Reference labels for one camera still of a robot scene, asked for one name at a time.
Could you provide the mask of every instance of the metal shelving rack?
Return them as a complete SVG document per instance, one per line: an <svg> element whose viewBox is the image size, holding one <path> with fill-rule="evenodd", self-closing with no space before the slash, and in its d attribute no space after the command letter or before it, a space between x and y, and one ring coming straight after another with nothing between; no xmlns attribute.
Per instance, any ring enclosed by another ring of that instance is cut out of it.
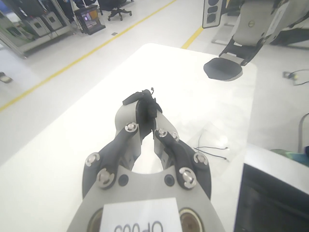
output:
<svg viewBox="0 0 309 232"><path fill-rule="evenodd" d="M0 32L0 41L2 43L4 43L7 47L11 48L15 53L17 53L20 56L25 56L25 52L29 51L45 42L48 42L50 40L52 40L53 38L56 38L57 36L60 36L62 34L65 34L67 32L70 31L74 31L69 20L67 19L67 17L65 16L64 12L62 11L61 7L59 6L57 0L51 0L51 2L53 3L53 5L55 6L56 10L58 11L59 15L61 16L61 18L63 19L64 23L66 26L55 30L51 33L49 33L48 35L42 36L40 38L37 38L36 40L30 42L30 43L26 43L20 47L16 46L11 40L9 40L3 33Z"/></svg>

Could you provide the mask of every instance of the wire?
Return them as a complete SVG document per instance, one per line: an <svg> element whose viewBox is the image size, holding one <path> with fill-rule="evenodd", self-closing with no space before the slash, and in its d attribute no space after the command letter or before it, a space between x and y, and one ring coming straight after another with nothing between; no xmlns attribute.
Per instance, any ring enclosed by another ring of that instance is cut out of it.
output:
<svg viewBox="0 0 309 232"><path fill-rule="evenodd" d="M201 151L201 152L203 152L203 153L206 153L206 154L211 155L211 156L214 156L214 157L223 158L223 159L229 161L229 160L228 160L227 158L225 158L225 157L218 156L218 155L213 155L213 154L210 154L210 153L208 153L208 152L206 152L206 151L201 150L200 148L209 148L209 149L217 149L217 150L226 150L226 149L228 149L227 147L225 147L225 148L208 147L208 146L201 146L201 147L200 147L200 139L201 139L201 137L202 137L202 135L200 135L200 137L198 138L197 147L194 148L195 150Z"/></svg>
<svg viewBox="0 0 309 232"><path fill-rule="evenodd" d="M217 149L217 150L226 150L228 149L228 147L225 147L225 148L216 148L216 147L208 147L208 146L201 146L201 147L197 147L197 149L199 148L209 148L209 149Z"/></svg>
<svg viewBox="0 0 309 232"><path fill-rule="evenodd" d="M200 149L198 149L198 148L193 148L193 149L198 150L198 151L203 152L203 153L206 153L206 154L208 154L208 155L214 156L214 157L223 158L223 159L227 160L227 158L225 158L225 157L213 155L213 154L210 154L210 153L208 153L208 152L206 152L206 151L200 150Z"/></svg>
<svg viewBox="0 0 309 232"><path fill-rule="evenodd" d="M297 71L295 71L295 72L290 73L289 75L293 75L293 74L295 74L296 72L301 72L301 71L309 71L309 69L297 70ZM300 86L300 85L303 85L303 84L306 84L306 83L309 83L309 81L306 81L306 82L303 82L303 83L300 83L300 84L295 84L295 80L293 80L293 85L294 85L294 86Z"/></svg>

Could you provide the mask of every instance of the silver bolt head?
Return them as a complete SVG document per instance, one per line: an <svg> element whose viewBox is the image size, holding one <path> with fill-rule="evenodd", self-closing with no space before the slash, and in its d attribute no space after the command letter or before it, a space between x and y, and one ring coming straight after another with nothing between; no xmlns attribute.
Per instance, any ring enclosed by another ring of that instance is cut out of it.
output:
<svg viewBox="0 0 309 232"><path fill-rule="evenodd" d="M177 135L176 132L172 132L172 133L171 133L171 136L173 136L173 138L174 138L175 140L178 140L178 135Z"/></svg>
<svg viewBox="0 0 309 232"><path fill-rule="evenodd" d="M193 159L196 163L204 163L205 165L208 165L208 159L203 153L196 152Z"/></svg>
<svg viewBox="0 0 309 232"><path fill-rule="evenodd" d="M114 177L114 174L110 174L106 168L103 168L97 175L97 183L101 188L106 188L113 182Z"/></svg>
<svg viewBox="0 0 309 232"><path fill-rule="evenodd" d="M196 185L196 176L195 173L188 167L181 167L179 172L182 174L184 180L184 186L187 189L192 189Z"/></svg>
<svg viewBox="0 0 309 232"><path fill-rule="evenodd" d="M159 136L160 137L165 137L165 136L167 136L167 131L165 130L165 129L163 129L163 128L160 128L159 130L158 130L158 132L159 132Z"/></svg>
<svg viewBox="0 0 309 232"><path fill-rule="evenodd" d="M97 152L91 153L85 161L85 165L90 167L94 162L100 160L100 154Z"/></svg>
<svg viewBox="0 0 309 232"><path fill-rule="evenodd" d="M134 122L132 122L132 123L128 124L127 126L125 126L125 130L126 130L127 132L129 132L129 133L135 132L136 129L137 129L137 124L134 123Z"/></svg>

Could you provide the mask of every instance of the white floor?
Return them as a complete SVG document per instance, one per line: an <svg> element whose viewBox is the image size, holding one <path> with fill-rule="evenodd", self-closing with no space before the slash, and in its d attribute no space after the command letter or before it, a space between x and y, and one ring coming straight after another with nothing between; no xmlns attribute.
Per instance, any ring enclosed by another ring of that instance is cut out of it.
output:
<svg viewBox="0 0 309 232"><path fill-rule="evenodd" d="M105 13L106 29L91 36L68 36L26 60L0 50L0 70L14 79L10 84L0 84L0 107L111 39L112 33L124 31L171 1L128 2L124 8L132 10L132 17L127 14L120 21L116 16L108 22ZM0 112L0 164L143 44L181 47L202 24L203 2L175 1ZM211 43L217 31L218 28L204 30L189 49L218 55L224 46ZM258 66L258 79L249 143L267 149L297 150L298 122L309 110L309 85L294 87L291 81L282 78L282 72L308 68L308 54L305 50L265 46L252 61ZM138 79L128 75L128 84L133 80Z"/></svg>

